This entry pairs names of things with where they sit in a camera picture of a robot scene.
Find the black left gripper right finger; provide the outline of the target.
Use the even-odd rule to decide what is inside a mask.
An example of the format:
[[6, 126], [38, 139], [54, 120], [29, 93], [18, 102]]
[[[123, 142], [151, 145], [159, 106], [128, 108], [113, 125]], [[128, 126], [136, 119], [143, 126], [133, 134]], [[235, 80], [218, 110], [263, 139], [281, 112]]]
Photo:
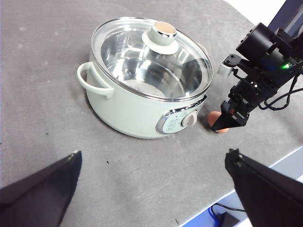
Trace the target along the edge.
[[229, 149], [225, 169], [254, 227], [301, 227], [303, 184]]

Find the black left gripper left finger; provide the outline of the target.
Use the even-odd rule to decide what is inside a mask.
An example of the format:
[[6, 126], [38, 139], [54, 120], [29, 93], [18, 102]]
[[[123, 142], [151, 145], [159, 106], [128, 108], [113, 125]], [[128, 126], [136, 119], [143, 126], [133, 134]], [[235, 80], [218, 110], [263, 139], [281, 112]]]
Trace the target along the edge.
[[82, 153], [65, 158], [0, 190], [2, 227], [58, 227], [74, 196]]

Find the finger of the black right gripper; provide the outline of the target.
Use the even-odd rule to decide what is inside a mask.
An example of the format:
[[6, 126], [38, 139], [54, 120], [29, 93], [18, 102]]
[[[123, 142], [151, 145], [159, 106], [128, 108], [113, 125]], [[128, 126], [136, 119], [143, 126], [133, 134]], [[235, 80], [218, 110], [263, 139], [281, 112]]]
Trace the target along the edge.
[[226, 112], [211, 111], [211, 129], [215, 132], [227, 132], [236, 127], [236, 122]]
[[248, 115], [242, 116], [239, 114], [235, 114], [233, 118], [236, 122], [236, 127], [244, 127], [249, 119], [249, 116]]

